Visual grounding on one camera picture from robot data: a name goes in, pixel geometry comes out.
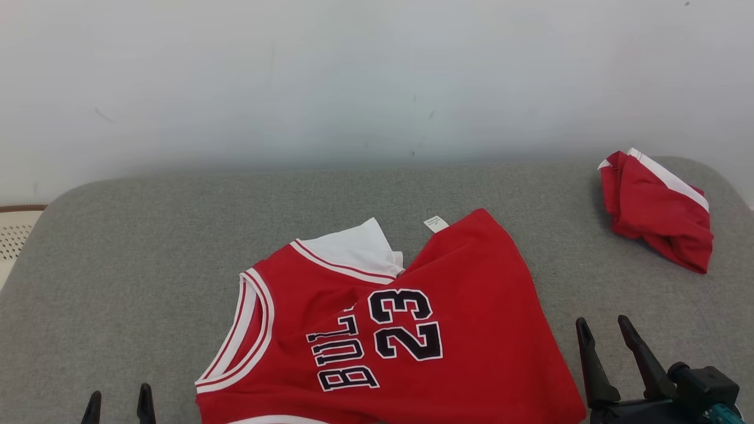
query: white stripe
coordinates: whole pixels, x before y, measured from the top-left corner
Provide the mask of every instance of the white stripe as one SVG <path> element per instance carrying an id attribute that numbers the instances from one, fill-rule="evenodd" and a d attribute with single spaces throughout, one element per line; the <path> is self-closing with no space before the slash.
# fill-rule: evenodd
<path id="1" fill-rule="evenodd" d="M 327 424 L 324 421 L 304 418 L 295 415 L 265 415 L 246 418 L 241 421 L 229 422 L 228 424 Z"/>
<path id="2" fill-rule="evenodd" d="M 244 335 L 249 328 L 249 323 L 251 322 L 251 317 L 254 312 L 256 292 L 254 291 L 253 286 L 247 283 L 243 278 L 240 279 L 238 284 L 238 303 L 236 304 L 236 310 L 233 314 L 233 325 L 228 331 L 228 335 L 225 336 L 225 341 L 217 351 L 217 355 L 215 355 L 215 358 L 210 362 L 210 366 L 201 374 L 201 378 L 197 383 L 204 381 L 211 376 L 217 376 L 225 372 L 236 352 L 238 352 L 238 348 L 241 346 L 241 342 L 244 340 Z M 241 294 L 244 293 L 244 284 L 248 287 L 246 287 L 246 295 L 241 296 Z M 241 314 L 239 315 L 239 309 L 241 309 L 242 304 L 244 305 L 244 310 L 241 311 Z"/>
<path id="3" fill-rule="evenodd" d="M 704 198 L 704 196 L 699 194 L 698 191 L 692 189 L 692 187 L 688 184 L 684 183 L 683 180 L 678 178 L 675 174 L 665 169 L 657 162 L 651 160 L 648 156 L 643 155 L 639 150 L 632 148 L 628 151 L 628 154 L 633 156 L 634 158 L 639 159 L 639 163 L 644 165 L 655 176 L 657 176 L 657 178 L 659 178 L 668 189 L 689 197 L 691 200 L 697 202 L 701 207 L 703 207 L 704 210 L 707 211 L 707 213 L 710 212 L 710 203 Z"/>
<path id="4" fill-rule="evenodd" d="M 294 249 L 296 249 L 297 252 L 301 254 L 301 256 L 305 257 L 306 259 L 312 261 L 313 263 L 316 263 L 319 266 L 322 266 L 324 268 L 329 269 L 330 271 L 340 272 L 343 275 L 348 275 L 349 277 L 358 278 L 360 280 L 368 281 L 370 283 L 376 283 L 376 284 L 390 284 L 393 282 L 393 278 L 387 278 L 387 277 L 375 277 L 373 275 L 365 275 L 360 272 L 356 272 L 352 269 L 346 269 L 346 268 L 340 268 L 338 266 L 332 266 L 329 263 L 325 263 L 319 258 L 316 258 L 312 256 L 309 252 L 307 252 L 305 249 L 303 249 L 301 246 L 299 246 L 298 243 L 295 241 L 290 244 L 293 246 Z"/>
<path id="5" fill-rule="evenodd" d="M 249 281 L 248 277 L 246 277 L 245 274 L 242 274 L 241 276 L 252 283 L 254 289 L 256 290 L 256 294 L 262 298 L 262 301 L 260 302 L 262 305 L 262 328 L 259 329 L 259 337 L 257 337 L 256 341 L 254 342 L 254 346 L 252 346 L 252 348 L 249 350 L 249 353 L 247 353 L 246 357 L 244 357 L 244 359 L 239 362 L 232 370 L 221 376 L 209 378 L 199 383 L 218 381 L 228 375 L 232 375 L 231 377 L 214 384 L 198 386 L 196 388 L 197 393 L 214 392 L 216 390 L 224 389 L 244 378 L 262 359 L 262 356 L 265 354 L 265 351 L 270 344 L 270 339 L 272 338 L 272 323 L 274 322 L 275 318 L 275 307 L 272 302 L 272 296 L 270 295 L 270 290 L 267 288 L 267 284 L 265 284 L 264 280 L 262 280 L 262 276 L 259 275 L 259 273 L 255 271 L 254 268 L 249 269 L 247 272 L 251 274 L 253 279 L 256 280 L 258 284 L 254 284 L 254 281 Z"/>

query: bulls jersey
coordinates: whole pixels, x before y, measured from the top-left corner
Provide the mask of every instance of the bulls jersey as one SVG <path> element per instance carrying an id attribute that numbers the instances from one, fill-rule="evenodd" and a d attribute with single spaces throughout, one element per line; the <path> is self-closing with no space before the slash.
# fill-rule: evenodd
<path id="1" fill-rule="evenodd" d="M 485 210 L 402 265 L 370 220 L 244 272 L 233 327 L 197 381 L 204 424 L 586 416 L 529 270 Z"/>

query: white wall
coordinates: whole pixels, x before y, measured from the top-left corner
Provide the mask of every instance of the white wall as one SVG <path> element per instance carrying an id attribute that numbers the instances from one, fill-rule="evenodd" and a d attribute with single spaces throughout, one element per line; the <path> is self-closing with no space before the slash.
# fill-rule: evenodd
<path id="1" fill-rule="evenodd" d="M 754 201 L 751 0 L 2 0 L 0 204 L 166 169 L 599 160 Z"/>

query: gray table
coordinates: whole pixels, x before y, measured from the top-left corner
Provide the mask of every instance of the gray table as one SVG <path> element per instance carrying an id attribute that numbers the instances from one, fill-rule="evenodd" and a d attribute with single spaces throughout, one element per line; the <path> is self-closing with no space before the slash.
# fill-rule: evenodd
<path id="1" fill-rule="evenodd" d="M 79 422 L 103 393 L 103 423 L 135 423 L 142 382 L 160 424 L 199 422 L 193 382 L 214 358 L 238 273 L 293 238 L 376 217 L 409 263 L 449 223 L 486 208 L 532 271 L 542 307 L 583 391 L 575 319 L 597 338 L 624 398 L 642 383 L 616 324 L 631 317 L 665 367 L 714 365 L 754 416 L 754 219 L 719 174 L 658 161 L 710 200 L 708 275 L 614 235 L 596 164 L 133 178 L 58 198 L 0 292 L 0 422 Z"/>

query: clothing label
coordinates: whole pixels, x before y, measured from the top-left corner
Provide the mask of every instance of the clothing label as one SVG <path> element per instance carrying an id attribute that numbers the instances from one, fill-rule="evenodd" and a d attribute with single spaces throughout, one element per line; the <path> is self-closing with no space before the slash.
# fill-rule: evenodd
<path id="1" fill-rule="evenodd" d="M 446 229 L 449 227 L 448 223 L 445 222 L 443 218 L 440 218 L 438 216 L 434 216 L 426 220 L 425 225 L 427 226 L 427 228 L 432 230 L 432 232 L 439 232 L 441 229 Z"/>

